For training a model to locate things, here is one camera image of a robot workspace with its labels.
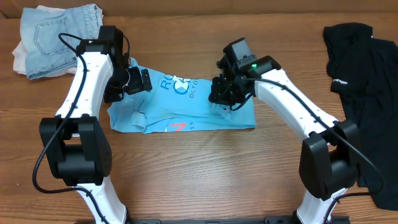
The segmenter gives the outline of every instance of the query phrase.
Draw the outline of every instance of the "denim pocket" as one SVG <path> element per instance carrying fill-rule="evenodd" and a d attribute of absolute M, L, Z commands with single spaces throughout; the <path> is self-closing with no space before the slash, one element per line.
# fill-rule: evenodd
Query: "denim pocket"
<path fill-rule="evenodd" d="M 34 42 L 43 56 L 55 55 L 69 50 L 65 44 L 58 39 L 59 33 L 68 33 L 68 17 L 58 21 L 46 22 L 36 25 Z M 70 37 L 62 37 L 68 44 Z"/>

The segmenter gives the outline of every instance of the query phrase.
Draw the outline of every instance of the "table surface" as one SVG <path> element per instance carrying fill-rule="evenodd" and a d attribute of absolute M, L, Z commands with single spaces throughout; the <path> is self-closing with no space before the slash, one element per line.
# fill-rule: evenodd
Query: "table surface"
<path fill-rule="evenodd" d="M 312 101 L 339 120 L 345 116 L 330 91 L 322 32 L 343 22 L 363 22 L 373 26 L 374 37 L 398 40 L 398 14 L 388 13 L 104 18 L 128 36 L 139 64 L 186 78 L 218 75 L 215 62 L 223 47 L 245 37 L 258 57 L 273 56 Z M 54 116 L 73 75 L 28 80 L 14 72 L 19 23 L 0 20 L 0 223 L 91 220 L 78 194 L 44 195 L 32 185 L 42 150 L 40 120 Z M 147 135 L 110 129 L 109 105 L 102 104 L 99 121 L 113 150 L 111 179 L 132 217 L 262 218 L 297 209 L 305 191 L 298 171 L 301 143 L 267 105 L 254 101 L 253 130 Z M 52 177 L 47 160 L 38 180 L 46 189 L 65 186 Z M 397 212 L 377 209 L 370 197 L 344 199 L 334 214 L 349 215 L 352 223 L 398 223 Z"/>

